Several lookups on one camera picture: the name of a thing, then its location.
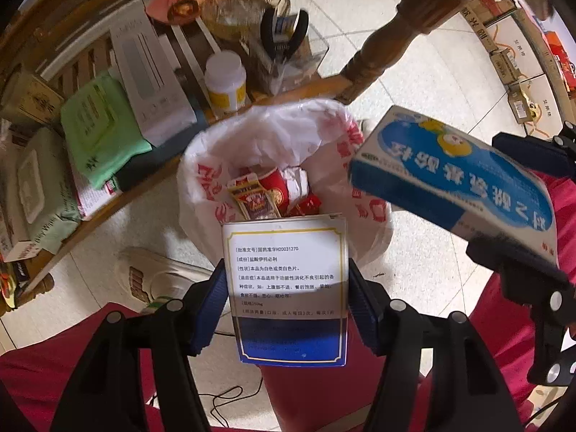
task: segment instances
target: black cable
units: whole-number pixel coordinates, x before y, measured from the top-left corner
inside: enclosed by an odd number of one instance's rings
[[[557,405],[560,400],[562,399],[562,397],[560,398],[556,398],[554,401],[549,402],[546,406],[544,406],[542,409],[539,409],[538,411],[536,411],[534,414],[532,414],[532,416],[530,417],[530,419],[528,419],[523,425],[523,428],[526,428],[530,425],[530,423],[536,419],[540,414],[542,414],[544,411],[549,410],[549,408],[551,408],[552,406]]]
[[[225,405],[230,404],[230,403],[235,402],[235,401],[246,400],[248,398],[252,398],[252,397],[256,396],[258,393],[260,393],[260,390],[262,389],[263,382],[264,382],[264,377],[260,377],[260,384],[258,385],[258,389],[254,393],[252,393],[251,395],[241,396],[242,393],[244,393],[244,388],[241,387],[240,385],[236,385],[235,387],[229,388],[228,390],[226,390],[223,393],[220,393],[219,395],[212,395],[211,393],[201,393],[199,396],[211,396],[212,397],[212,409],[210,410],[210,415],[214,419],[216,419],[222,427],[229,428],[230,425],[228,424],[227,419],[224,416],[222,416],[220,411],[218,411],[218,408],[221,408],[222,406],[225,406]],[[225,396],[236,389],[239,390],[238,394],[235,394],[234,396]],[[216,404],[216,399],[223,399],[223,400],[230,400],[230,401],[226,401],[226,402],[223,402],[221,404]]]
[[[232,333],[223,333],[222,331],[215,331],[214,334],[219,334],[220,336],[231,336],[231,337],[236,337],[235,334]]]

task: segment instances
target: tiled floor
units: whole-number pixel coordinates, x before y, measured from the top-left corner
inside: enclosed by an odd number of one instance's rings
[[[398,2],[292,0],[292,5],[308,9],[312,24],[328,39],[330,51],[320,71],[330,75],[341,70],[374,29],[393,17]],[[350,110],[373,126],[393,103],[437,117],[488,142],[498,131],[522,134],[488,55],[459,15],[430,36],[414,40],[402,59]],[[392,296],[404,298],[420,311],[470,313],[490,272],[470,261],[465,242],[405,211],[395,212],[394,224],[390,248],[380,261],[362,268],[365,277],[375,278]],[[123,293],[113,273],[114,256],[125,246],[143,246],[210,267],[180,229],[176,181],[166,180],[77,246],[52,272],[56,288],[50,294],[2,317],[16,347],[52,336],[109,301],[138,310],[141,304]],[[423,362],[427,370],[430,352],[424,354]],[[220,393],[237,384],[252,393],[260,380],[255,367],[238,361],[232,339],[215,339],[191,363],[201,393]],[[232,427],[278,427],[265,392],[229,405],[222,413]]]

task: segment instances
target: metal screw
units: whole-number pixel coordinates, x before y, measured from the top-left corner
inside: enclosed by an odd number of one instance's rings
[[[454,320],[456,323],[466,323],[468,317],[466,316],[465,313],[462,313],[461,311],[455,311],[452,314],[452,320]]]
[[[560,364],[554,364],[548,371],[546,381],[548,383],[553,383],[558,378],[558,375],[560,375]]]
[[[552,311],[558,311],[562,307],[562,294],[559,291],[556,291],[550,297],[550,308]]]
[[[395,311],[402,311],[406,309],[406,303],[400,299],[390,301],[390,308]]]
[[[170,311],[180,311],[184,304],[178,299],[173,299],[166,304],[166,308]]]
[[[118,323],[121,319],[122,319],[122,313],[120,313],[119,311],[111,311],[106,316],[106,321],[112,324]]]

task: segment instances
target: white pill bottle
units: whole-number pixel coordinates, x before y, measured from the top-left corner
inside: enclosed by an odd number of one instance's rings
[[[246,69],[237,53],[223,50],[210,55],[204,82],[217,116],[237,112],[246,102]]]

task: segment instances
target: white sneaker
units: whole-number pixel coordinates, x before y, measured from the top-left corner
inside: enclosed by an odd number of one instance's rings
[[[205,281],[212,274],[205,268],[137,247],[118,254],[114,272],[126,292],[146,304],[160,297],[181,299],[192,284]]]

